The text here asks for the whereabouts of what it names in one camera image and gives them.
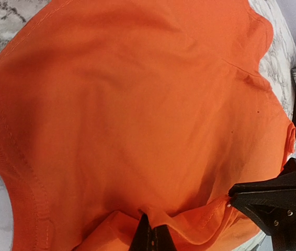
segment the clamp jaw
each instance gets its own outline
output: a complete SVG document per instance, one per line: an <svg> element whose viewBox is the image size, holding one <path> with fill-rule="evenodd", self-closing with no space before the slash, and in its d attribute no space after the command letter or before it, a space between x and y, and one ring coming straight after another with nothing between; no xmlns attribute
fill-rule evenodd
<svg viewBox="0 0 296 251"><path fill-rule="evenodd" d="M274 251L296 251L296 159L277 178L235 184L231 205L272 236Z"/></svg>
<svg viewBox="0 0 296 251"><path fill-rule="evenodd" d="M167 225L152 229L143 214L128 251L177 251Z"/></svg>

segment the orange t-shirt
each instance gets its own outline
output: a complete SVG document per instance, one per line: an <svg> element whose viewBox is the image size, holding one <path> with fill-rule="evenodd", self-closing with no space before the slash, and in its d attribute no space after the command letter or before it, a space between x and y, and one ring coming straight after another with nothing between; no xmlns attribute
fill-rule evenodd
<svg viewBox="0 0 296 251"><path fill-rule="evenodd" d="M247 0L53 0L0 54L13 251L127 250L142 212L178 250L254 236L226 194L294 142L258 72L271 40Z"/></svg>

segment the gray marble veining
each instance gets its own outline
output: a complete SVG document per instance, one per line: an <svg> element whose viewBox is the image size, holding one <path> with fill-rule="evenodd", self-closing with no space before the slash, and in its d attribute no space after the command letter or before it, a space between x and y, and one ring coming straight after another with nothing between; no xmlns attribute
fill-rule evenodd
<svg viewBox="0 0 296 251"><path fill-rule="evenodd" d="M0 0L0 51L48 2L49 0ZM259 71L269 80L273 92L291 119L294 96L290 69L296 65L295 44L276 0L249 0L249 2L255 11L272 23L274 28L274 40L260 62ZM236 250L251 250L263 237L263 233L260 233ZM0 250L11 250L12 239L13 214L5 184L0 177Z"/></svg>

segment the marble surface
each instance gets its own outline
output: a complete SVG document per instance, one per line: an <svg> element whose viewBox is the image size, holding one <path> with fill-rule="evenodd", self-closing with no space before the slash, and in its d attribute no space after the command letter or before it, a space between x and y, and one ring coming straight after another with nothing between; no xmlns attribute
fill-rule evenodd
<svg viewBox="0 0 296 251"><path fill-rule="evenodd" d="M15 34L49 0L0 0L0 51ZM296 48L285 19L276 0L249 0L252 8L273 25L274 40L260 62L259 71L269 80L273 92L292 119L293 90L290 69L296 65ZM260 233L239 247L238 251L252 250L263 238ZM0 177L0 251L11 250L13 239L13 214L9 196Z"/></svg>

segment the stitched seam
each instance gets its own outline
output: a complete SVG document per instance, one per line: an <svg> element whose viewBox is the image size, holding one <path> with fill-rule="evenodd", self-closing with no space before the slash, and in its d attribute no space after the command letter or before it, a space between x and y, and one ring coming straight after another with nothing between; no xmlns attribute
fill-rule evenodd
<svg viewBox="0 0 296 251"><path fill-rule="evenodd" d="M231 66L233 66L233 67L235 67L235 68L237 68L237 69L239 69L239 70L242 71L242 72L248 73L249 75L251 75L251 76L253 76L253 77L262 77L261 75L254 74L254 73L251 73L251 72L249 72L249 71L246 71L246 70L240 68L239 66L237 66L237 65L235 65L235 64L232 64L232 63L228 62L227 60L225 60L225 59L223 59L223 58L220 58L220 59L221 59L223 62L225 62L225 63L227 63L227 64L229 64L229 65L231 65Z"/></svg>
<svg viewBox="0 0 296 251"><path fill-rule="evenodd" d="M8 159L8 157L7 157L7 154L4 153L4 149L3 149L3 147L2 147L1 144L0 144L0 150L1 150L0 155L3 156L3 157L5 158L6 163L7 163L9 166L11 166L11 167L13 168L14 174L16 174L16 175L18 176L19 180L21 180L23 183L25 183L25 184L27 185L27 187L30 187L30 186L28 185L28 183L27 183L27 182L21 177L21 175L16 171L16 169L14 168L14 166L11 164L11 162L9 161L9 159ZM35 196L34 196L34 193L33 193L32 189L31 189L31 195L32 195L32 200L35 201L36 199L35 199ZM35 218L37 219L37 206L36 206L36 203L33 204L33 209L34 209L34 216L35 216ZM35 240L34 240L34 244L33 244L33 249L35 249L35 247L36 247L36 245L37 245L37 238L36 238L36 236L35 236L34 239L35 239Z"/></svg>
<svg viewBox="0 0 296 251"><path fill-rule="evenodd" d="M8 56L9 54L11 54L19 44L21 44L30 34L32 31L34 31L44 20L46 20L47 18L51 17L54 13L58 12L60 9L62 9L63 7L65 7L66 5L68 5L69 3L71 3L73 0L68 0L67 2L63 3L62 5L60 5L58 8L54 9L53 11L47 13L43 18L41 18L33 27L31 27L31 30L25 34L9 51L5 52L4 55L2 55L2 57L0 58L0 62L6 57ZM17 154L19 156L19 158L23 161L23 163L25 164L25 166L28 167L28 169L31 171L31 174L34 178L34 180L36 181L36 183L39 185L39 187L41 188L41 191L43 192L43 195L45 197L45 212L46 212L46 218L49 219L49 214L50 214L50 211L49 211L49 202L48 202L48 195L47 195L47 192L43 186L43 184L41 183L41 181L38 179L38 177L35 175L35 172L33 171L33 169L31 168L31 166L28 164L24 154L19 150L19 147L17 145L17 142L14 140L14 137L12 135L12 132L11 130L9 129L9 126L6 122L6 119L5 119L5 116L4 116L4 113L3 113L3 110L0 108L0 115L1 115L1 121L5 127L5 129L7 130L8 134L9 134L9 137L11 139L11 142L13 143L14 147L15 147L15 150L17 151ZM13 170L17 172L15 166L12 165L12 168ZM22 179L22 177L19 175L19 178L21 181L23 181L24 183L27 183L25 180ZM28 187L31 189L32 191L32 194L33 194L33 198L32 200L34 201L34 206L35 206L35 211L36 211L36 226L35 226L35 243L33 245L33 250L36 250L37 248L37 243L38 243L38 229L39 229L39 226L38 226L38 222L40 222L39 220L39 217L37 216L37 213L38 213L38 210L37 210L37 203L36 203L36 197L35 197L35 192L34 192L34 189L32 189L32 187L30 185L28 185ZM48 249L49 248L49 224L47 224L47 227L46 227L46 243L45 243L45 247Z"/></svg>
<svg viewBox="0 0 296 251"><path fill-rule="evenodd" d="M210 217L204 222L204 224L201 226L202 228L204 228L208 223L209 221L212 219L213 215L215 214L215 212L218 210L218 208L222 205L223 201L220 202L219 205L216 206L216 208L214 209L214 211L212 212L212 214L210 215Z"/></svg>

